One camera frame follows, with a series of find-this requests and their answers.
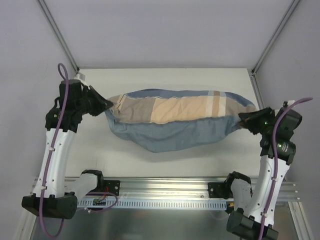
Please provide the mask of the blue beige striped pillowcase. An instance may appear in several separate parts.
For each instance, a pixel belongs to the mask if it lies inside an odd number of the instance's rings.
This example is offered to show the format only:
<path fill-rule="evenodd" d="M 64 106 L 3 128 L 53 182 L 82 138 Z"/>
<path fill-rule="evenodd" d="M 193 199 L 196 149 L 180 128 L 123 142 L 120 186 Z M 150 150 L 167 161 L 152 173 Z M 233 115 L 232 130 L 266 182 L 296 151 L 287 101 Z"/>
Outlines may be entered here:
<path fill-rule="evenodd" d="M 242 128 L 239 115 L 256 106 L 247 98 L 216 90 L 143 89 L 109 98 L 105 111 L 120 139 L 163 153 L 222 141 Z"/>

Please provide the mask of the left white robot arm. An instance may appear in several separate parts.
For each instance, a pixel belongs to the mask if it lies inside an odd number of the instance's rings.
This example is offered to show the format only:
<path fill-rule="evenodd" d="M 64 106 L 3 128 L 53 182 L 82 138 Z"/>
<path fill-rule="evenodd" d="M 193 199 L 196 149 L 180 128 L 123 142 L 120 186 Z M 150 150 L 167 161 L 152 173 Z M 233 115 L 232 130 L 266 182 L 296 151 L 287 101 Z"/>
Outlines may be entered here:
<path fill-rule="evenodd" d="M 38 217 L 70 220 L 79 200 L 90 192 L 99 195 L 104 191 L 100 170 L 84 170 L 68 186 L 65 176 L 69 152 L 83 116 L 96 117 L 112 106 L 111 101 L 80 79 L 60 83 L 59 96 L 45 116 L 46 145 L 40 174 L 32 193 L 22 198 L 24 209 Z"/>

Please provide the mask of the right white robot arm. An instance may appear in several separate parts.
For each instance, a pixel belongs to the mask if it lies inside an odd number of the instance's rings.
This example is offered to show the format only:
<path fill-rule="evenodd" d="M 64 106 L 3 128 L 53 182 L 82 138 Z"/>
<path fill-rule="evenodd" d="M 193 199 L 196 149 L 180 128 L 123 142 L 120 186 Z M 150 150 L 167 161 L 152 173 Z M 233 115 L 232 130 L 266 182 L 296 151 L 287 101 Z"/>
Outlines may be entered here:
<path fill-rule="evenodd" d="M 261 134 L 260 167 L 255 187 L 249 178 L 231 173 L 224 192 L 234 200 L 226 230 L 242 240 L 276 240 L 274 214 L 278 195 L 294 156 L 296 145 L 291 142 L 302 116 L 285 105 L 278 112 L 265 109 L 239 114 L 244 128 L 254 135 Z"/>

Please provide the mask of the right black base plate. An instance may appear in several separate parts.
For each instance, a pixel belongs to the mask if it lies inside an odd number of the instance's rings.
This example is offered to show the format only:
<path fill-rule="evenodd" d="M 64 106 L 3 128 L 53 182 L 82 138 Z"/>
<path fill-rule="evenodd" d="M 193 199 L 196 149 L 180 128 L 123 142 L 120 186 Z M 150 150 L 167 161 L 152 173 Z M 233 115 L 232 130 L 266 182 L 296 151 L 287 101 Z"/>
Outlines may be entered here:
<path fill-rule="evenodd" d="M 207 190 L 209 198 L 225 200 L 233 198 L 231 188 L 225 182 L 209 182 Z"/>

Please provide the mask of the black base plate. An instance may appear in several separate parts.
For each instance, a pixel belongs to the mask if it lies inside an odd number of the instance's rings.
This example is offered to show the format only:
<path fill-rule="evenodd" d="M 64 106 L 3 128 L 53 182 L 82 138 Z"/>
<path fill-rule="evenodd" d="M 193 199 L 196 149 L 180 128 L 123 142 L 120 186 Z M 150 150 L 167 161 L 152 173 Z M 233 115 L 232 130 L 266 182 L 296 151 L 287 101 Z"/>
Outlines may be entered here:
<path fill-rule="evenodd" d="M 121 188 L 120 180 L 104 180 L 102 185 L 103 192 L 112 193 L 116 196 L 119 196 Z"/>
<path fill-rule="evenodd" d="M 225 200 L 233 198 L 231 188 L 225 182 L 209 182 L 207 190 L 209 198 Z"/>

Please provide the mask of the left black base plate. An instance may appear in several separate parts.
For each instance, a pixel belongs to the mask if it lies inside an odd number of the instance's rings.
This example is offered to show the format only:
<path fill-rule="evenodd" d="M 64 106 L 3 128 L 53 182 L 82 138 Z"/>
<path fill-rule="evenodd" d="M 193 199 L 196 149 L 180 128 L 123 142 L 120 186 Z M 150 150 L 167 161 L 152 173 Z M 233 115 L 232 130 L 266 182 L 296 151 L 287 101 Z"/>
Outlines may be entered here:
<path fill-rule="evenodd" d="M 121 188 L 120 180 L 104 180 L 102 185 L 103 192 L 112 193 L 116 196 L 119 196 Z"/>

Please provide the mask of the aluminium mounting rail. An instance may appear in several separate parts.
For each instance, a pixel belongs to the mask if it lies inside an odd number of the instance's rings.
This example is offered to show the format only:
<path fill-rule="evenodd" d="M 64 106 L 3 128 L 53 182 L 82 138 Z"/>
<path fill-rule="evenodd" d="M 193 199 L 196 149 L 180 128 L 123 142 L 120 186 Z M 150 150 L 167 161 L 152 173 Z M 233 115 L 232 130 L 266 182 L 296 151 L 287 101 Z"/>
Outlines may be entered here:
<path fill-rule="evenodd" d="M 153 200 L 209 200 L 209 183 L 223 183 L 226 177 L 104 177 L 106 181 L 120 181 L 122 199 Z M 279 202 L 301 202 L 298 184 L 284 181 Z"/>

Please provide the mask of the left aluminium frame post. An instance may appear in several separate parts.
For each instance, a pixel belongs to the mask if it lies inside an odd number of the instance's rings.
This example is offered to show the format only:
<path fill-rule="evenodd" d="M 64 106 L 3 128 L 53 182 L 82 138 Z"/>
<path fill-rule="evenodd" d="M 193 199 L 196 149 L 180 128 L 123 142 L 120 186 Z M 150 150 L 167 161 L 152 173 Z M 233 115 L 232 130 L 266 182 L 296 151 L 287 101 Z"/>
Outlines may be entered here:
<path fill-rule="evenodd" d="M 46 21 L 48 22 L 50 29 L 52 30 L 55 38 L 57 39 L 59 45 L 61 46 L 68 62 L 70 63 L 70 65 L 72 66 L 72 68 L 75 70 L 75 72 L 77 73 L 79 71 L 79 66 L 76 63 L 75 58 L 73 57 L 73 54 L 48 6 L 48 4 L 46 3 L 45 0 L 37 0 L 36 1 L 46 19 Z"/>

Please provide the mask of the aluminium frame post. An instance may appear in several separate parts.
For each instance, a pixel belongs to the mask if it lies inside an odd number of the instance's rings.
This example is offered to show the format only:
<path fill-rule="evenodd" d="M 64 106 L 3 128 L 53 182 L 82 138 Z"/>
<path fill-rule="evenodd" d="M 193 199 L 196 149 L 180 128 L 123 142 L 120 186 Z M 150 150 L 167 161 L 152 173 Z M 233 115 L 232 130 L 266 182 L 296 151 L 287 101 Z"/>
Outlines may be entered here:
<path fill-rule="evenodd" d="M 76 63 L 75 58 L 73 57 L 73 54 L 48 6 L 48 4 L 46 3 L 45 0 L 37 0 L 36 1 L 46 19 L 46 21 L 48 22 L 50 29 L 52 30 L 55 38 L 57 39 L 59 45 L 61 46 L 68 62 L 70 63 L 70 65 L 72 66 L 72 68 L 75 70 L 75 72 L 77 73 L 79 71 L 79 66 Z"/>
<path fill-rule="evenodd" d="M 284 15 L 280 19 L 279 23 L 277 24 L 274 32 L 272 33 L 270 39 L 268 40 L 265 48 L 263 49 L 262 53 L 260 54 L 256 64 L 251 70 L 251 73 L 253 76 L 257 74 L 259 71 L 260 67 L 264 63 L 265 59 L 267 58 L 269 52 L 272 50 L 273 46 L 275 45 L 276 41 L 280 37 L 281 33 L 283 32 L 284 28 L 286 27 L 287 23 L 297 10 L 299 4 L 301 3 L 301 0 L 292 0 L 284 12 Z"/>

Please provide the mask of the right aluminium frame post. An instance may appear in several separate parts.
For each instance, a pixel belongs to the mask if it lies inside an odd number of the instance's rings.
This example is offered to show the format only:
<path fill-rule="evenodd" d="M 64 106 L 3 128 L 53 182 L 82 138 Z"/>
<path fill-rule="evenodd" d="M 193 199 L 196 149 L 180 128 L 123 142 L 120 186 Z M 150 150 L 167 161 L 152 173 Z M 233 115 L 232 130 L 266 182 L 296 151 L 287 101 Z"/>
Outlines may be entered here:
<path fill-rule="evenodd" d="M 269 52 L 272 50 L 273 46 L 275 45 L 276 41 L 280 37 L 281 33 L 283 32 L 284 28 L 286 27 L 287 23 L 297 10 L 299 4 L 301 3 L 301 0 L 292 0 L 284 12 L 284 15 L 280 19 L 279 23 L 277 24 L 274 32 L 272 33 L 270 39 L 268 40 L 265 48 L 263 49 L 262 53 L 260 54 L 256 64 L 251 70 L 251 73 L 253 76 L 257 74 L 259 71 L 260 67 L 264 63 L 265 59 L 267 58 Z"/>

